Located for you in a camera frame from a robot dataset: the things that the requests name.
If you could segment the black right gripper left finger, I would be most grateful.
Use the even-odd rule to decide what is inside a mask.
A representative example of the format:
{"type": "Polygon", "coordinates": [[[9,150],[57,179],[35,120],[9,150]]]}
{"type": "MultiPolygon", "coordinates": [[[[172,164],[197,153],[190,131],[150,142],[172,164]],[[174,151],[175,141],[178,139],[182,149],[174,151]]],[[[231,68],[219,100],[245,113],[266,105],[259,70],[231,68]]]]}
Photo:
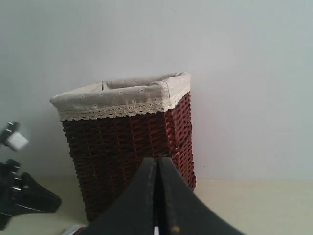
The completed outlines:
{"type": "Polygon", "coordinates": [[[157,160],[144,158],[136,175],[112,206],[84,230],[84,235],[153,235],[157,160]]]}

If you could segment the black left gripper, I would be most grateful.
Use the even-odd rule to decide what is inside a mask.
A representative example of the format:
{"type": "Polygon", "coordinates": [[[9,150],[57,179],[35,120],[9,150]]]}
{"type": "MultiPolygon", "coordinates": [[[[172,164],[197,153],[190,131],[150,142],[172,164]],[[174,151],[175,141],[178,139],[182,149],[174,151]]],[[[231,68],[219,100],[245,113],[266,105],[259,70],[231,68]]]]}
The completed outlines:
{"type": "Polygon", "coordinates": [[[38,213],[55,213],[62,200],[42,187],[29,173],[18,174],[20,163],[9,159],[0,164],[0,215],[13,217],[38,213]]]}

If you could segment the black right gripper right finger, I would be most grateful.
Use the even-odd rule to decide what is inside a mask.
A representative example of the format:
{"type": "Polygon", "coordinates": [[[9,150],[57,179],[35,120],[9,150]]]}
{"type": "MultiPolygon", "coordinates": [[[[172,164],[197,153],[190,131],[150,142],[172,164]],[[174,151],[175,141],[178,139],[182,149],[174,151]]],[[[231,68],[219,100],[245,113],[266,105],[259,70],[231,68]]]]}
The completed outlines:
{"type": "Polygon", "coordinates": [[[156,223],[160,235],[242,235],[189,188],[169,157],[156,171],[156,223]]]}

